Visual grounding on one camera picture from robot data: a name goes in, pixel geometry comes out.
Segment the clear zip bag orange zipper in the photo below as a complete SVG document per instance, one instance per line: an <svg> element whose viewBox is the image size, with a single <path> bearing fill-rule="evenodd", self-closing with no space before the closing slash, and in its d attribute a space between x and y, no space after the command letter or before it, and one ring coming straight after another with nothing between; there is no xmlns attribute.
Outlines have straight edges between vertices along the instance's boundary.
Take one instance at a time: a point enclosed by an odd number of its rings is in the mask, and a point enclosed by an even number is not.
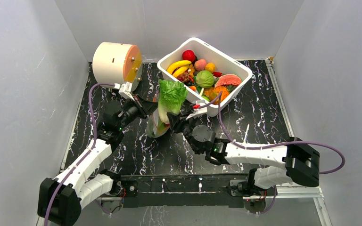
<svg viewBox="0 0 362 226"><path fill-rule="evenodd" d="M159 106L148 118L146 134L150 138L158 138L164 135L169 129L169 118L167 113L170 112L164 105Z"/></svg>

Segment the green leaf toy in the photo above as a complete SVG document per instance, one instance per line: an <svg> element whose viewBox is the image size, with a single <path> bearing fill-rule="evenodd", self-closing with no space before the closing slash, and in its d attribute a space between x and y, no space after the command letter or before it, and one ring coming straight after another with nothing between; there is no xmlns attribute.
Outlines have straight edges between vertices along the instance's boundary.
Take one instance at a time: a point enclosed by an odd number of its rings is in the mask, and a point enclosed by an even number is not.
<svg viewBox="0 0 362 226"><path fill-rule="evenodd" d="M168 130L168 127L165 123L158 121L157 124L155 122L149 120L146 128L146 134L148 137L157 138L164 135Z"/></svg>

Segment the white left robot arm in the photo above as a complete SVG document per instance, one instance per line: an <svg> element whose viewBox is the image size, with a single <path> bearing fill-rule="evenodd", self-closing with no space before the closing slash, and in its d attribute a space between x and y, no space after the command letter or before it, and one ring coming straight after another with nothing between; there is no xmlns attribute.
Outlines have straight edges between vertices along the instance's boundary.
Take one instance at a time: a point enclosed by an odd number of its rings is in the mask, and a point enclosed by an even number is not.
<svg viewBox="0 0 362 226"><path fill-rule="evenodd" d="M115 173L103 170L95 178L89 177L119 146L124 137L124 128L137 118L147 118L157 107L157 102L144 100L138 95L123 104L110 102L102 113L102 120L94 128L94 139L84 152L55 178L42 181L38 216L46 222L72 226L83 208L102 194L118 195L124 186Z"/></svg>

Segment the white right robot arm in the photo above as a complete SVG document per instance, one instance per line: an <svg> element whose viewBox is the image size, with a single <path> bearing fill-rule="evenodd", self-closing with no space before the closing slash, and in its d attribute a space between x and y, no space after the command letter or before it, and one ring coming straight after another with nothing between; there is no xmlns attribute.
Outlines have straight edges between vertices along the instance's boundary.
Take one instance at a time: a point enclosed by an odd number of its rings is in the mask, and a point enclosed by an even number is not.
<svg viewBox="0 0 362 226"><path fill-rule="evenodd" d="M267 189L284 183L296 183L306 187L319 185L320 154L297 138L292 143L277 147L259 147L252 150L242 144L216 137L206 125L194 125L187 115L168 113L170 129L182 133L196 154L214 165L249 163L263 165L251 169L244 181L229 182L228 193L232 196L261 195Z"/></svg>

